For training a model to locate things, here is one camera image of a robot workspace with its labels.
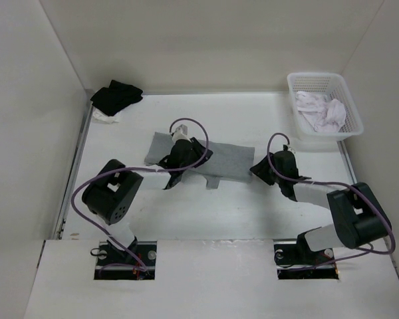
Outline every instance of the wall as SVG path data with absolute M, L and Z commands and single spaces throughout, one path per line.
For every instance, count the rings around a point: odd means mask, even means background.
M 0 318 L 25 313 L 84 99 L 40 3 L 0 0 Z
M 399 273 L 399 0 L 385 0 L 343 75 L 365 127 L 348 151 L 391 219 Z
M 382 0 L 41 0 L 82 83 L 148 92 L 286 90 L 341 72 Z

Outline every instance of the black cloth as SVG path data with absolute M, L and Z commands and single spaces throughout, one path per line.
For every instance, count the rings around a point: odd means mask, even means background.
M 107 116 L 114 116 L 127 106 L 143 99 L 144 91 L 135 86 L 111 80 L 109 88 L 101 88 L 90 101 L 93 106 Z

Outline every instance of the perforated basket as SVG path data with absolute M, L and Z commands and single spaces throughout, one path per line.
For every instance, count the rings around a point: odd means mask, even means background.
M 349 136 L 363 133 L 362 120 L 341 75 L 335 73 L 291 73 L 287 80 L 296 129 L 300 139 L 307 142 L 341 141 Z M 346 124 L 337 133 L 316 132 L 297 110 L 295 104 L 295 93 L 297 91 L 323 95 L 327 102 L 335 98 L 342 102 L 346 108 Z

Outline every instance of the white table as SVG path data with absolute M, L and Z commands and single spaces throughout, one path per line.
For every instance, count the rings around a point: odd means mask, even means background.
M 121 123 L 90 125 L 76 185 L 111 158 L 142 165 L 154 132 L 186 116 L 203 123 L 214 142 L 254 146 L 255 163 L 272 133 L 296 136 L 285 94 L 146 96 Z M 189 131 L 202 138 L 194 125 Z M 352 182 L 336 143 L 292 145 L 302 175 Z M 276 140 L 272 150 L 281 146 Z M 47 242 L 26 319 L 399 318 L 399 281 L 388 256 L 338 263 L 340 280 L 277 279 L 271 239 L 332 222 L 327 210 L 289 201 L 277 186 L 254 179 L 206 190 L 196 176 L 169 191 L 139 192 L 125 218 L 140 240 L 158 240 L 156 279 L 93 280 L 88 252 L 104 237 L 70 210 L 63 238 L 73 240 Z M 385 249 L 383 240 L 375 245 Z M 335 250 L 336 257 L 351 253 Z

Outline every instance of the cable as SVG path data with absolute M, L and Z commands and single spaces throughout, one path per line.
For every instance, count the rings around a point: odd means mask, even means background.
M 353 186 L 351 186 L 349 184 L 341 183 L 341 182 L 338 182 L 338 181 L 313 181 L 311 179 L 305 179 L 305 180 L 294 179 L 294 178 L 286 177 L 286 176 L 282 175 L 281 173 L 279 173 L 277 171 L 277 169 L 275 168 L 275 166 L 273 166 L 273 164 L 272 164 L 271 154 L 270 154 L 271 144 L 272 144 L 272 141 L 275 138 L 275 136 L 283 136 L 287 140 L 288 145 L 290 144 L 290 139 L 284 133 L 275 133 L 275 134 L 273 134 L 271 136 L 271 138 L 269 139 L 269 142 L 267 143 L 267 161 L 269 162 L 269 165 L 270 165 L 271 169 L 273 170 L 273 172 L 275 173 L 276 176 L 278 176 L 279 178 L 285 179 L 286 181 L 292 181 L 294 183 L 315 184 L 315 185 L 339 185 L 339 186 L 343 186 L 345 188 L 348 188 L 353 193 L 355 193 L 358 197 L 360 197 L 370 207 L 371 211 L 378 217 L 378 219 L 383 224 L 383 226 L 386 229 L 386 231 L 388 233 L 388 236 L 390 238 L 390 248 L 387 251 L 375 251 L 374 247 L 371 244 L 369 244 L 369 245 L 371 245 L 370 249 L 357 248 L 357 250 L 364 252 L 362 254 L 352 255 L 352 256 L 349 256 L 349 257 L 344 257 L 342 259 L 337 259 L 337 260 L 333 260 L 333 261 L 330 261 L 330 262 L 325 262 L 325 263 L 322 263 L 322 264 L 319 264 L 319 265 L 316 265 L 316 266 L 313 266 L 313 267 L 316 268 L 318 266 L 323 266 L 323 265 L 335 263 L 336 261 L 345 261 L 346 259 L 361 257 L 361 256 L 366 255 L 368 253 L 373 253 L 373 254 L 377 254 L 377 255 L 390 255 L 391 253 L 394 252 L 394 250 L 396 249 L 396 240 L 394 238 L 394 235 L 393 235 L 392 229 L 390 228 L 390 225 L 387 223 L 385 218 L 381 215 L 379 210 L 374 206 L 374 204 L 372 204 L 371 201 L 368 198 L 366 198 L 366 196 L 364 194 L 362 194 L 359 190 L 357 190 L 356 188 L 354 188 Z M 306 270 L 306 269 L 297 268 L 297 269 L 293 269 L 293 270 Z
M 106 236 L 109 237 L 110 240 L 112 240 L 114 243 L 116 243 L 121 249 L 123 249 L 126 253 L 128 253 L 131 257 L 134 258 L 134 260 L 136 260 L 140 267 L 134 266 L 134 265 L 124 265 L 124 266 L 133 266 L 133 269 L 136 270 L 141 270 L 141 271 L 147 271 L 148 268 L 147 266 L 144 264 L 144 262 L 136 256 L 136 254 L 134 254 L 131 250 L 129 250 L 127 247 L 125 247 L 122 243 L 120 243 L 119 241 L 117 241 L 112 234 L 107 231 L 104 227 L 102 227 L 101 225 L 99 225 L 97 222 L 93 221 L 91 218 L 87 217 L 85 214 L 83 214 L 75 205 L 75 197 L 77 196 L 78 193 L 80 193 L 80 191 L 85 188 L 87 185 L 93 183 L 94 181 L 97 181 L 98 179 L 101 179 L 105 176 L 108 175 L 113 175 L 115 173 L 120 173 L 122 171 L 149 171 L 149 172 L 156 172 L 156 173 L 172 173 L 174 171 L 185 171 L 189 168 L 192 168 L 194 166 L 196 166 L 197 164 L 201 163 L 201 161 L 204 159 L 204 157 L 207 155 L 207 151 L 208 151 L 208 146 L 209 146 L 209 139 L 208 139 L 208 134 L 207 131 L 205 130 L 205 128 L 202 126 L 201 123 L 199 123 L 197 120 L 194 120 L 193 118 L 178 118 L 177 120 L 175 120 L 171 125 L 170 125 L 170 129 L 169 132 L 172 132 L 172 128 L 174 126 L 174 124 L 180 122 L 180 121 L 190 121 L 193 122 L 195 124 L 197 124 L 201 129 L 202 132 L 204 133 L 205 136 L 205 151 L 202 154 L 202 156 L 199 158 L 198 161 L 196 161 L 195 163 L 188 165 L 186 167 L 181 167 L 181 168 L 171 168 L 171 169 L 153 169 L 153 168 L 147 168 L 147 167 L 123 167 L 123 168 L 119 168 L 119 169 L 113 169 L 112 171 L 107 171 L 105 173 L 99 174 L 91 179 L 89 179 L 88 181 L 85 181 L 83 184 L 81 184 L 79 187 L 77 187 L 77 189 L 74 191 L 74 193 L 71 196 L 71 206 L 74 209 L 74 211 L 78 214 L 78 216 L 80 216 L 81 218 L 83 218 L 84 220 L 88 221 L 89 223 L 93 224 L 94 226 L 96 226 L 97 228 L 99 228 L 103 233 L 105 233 Z

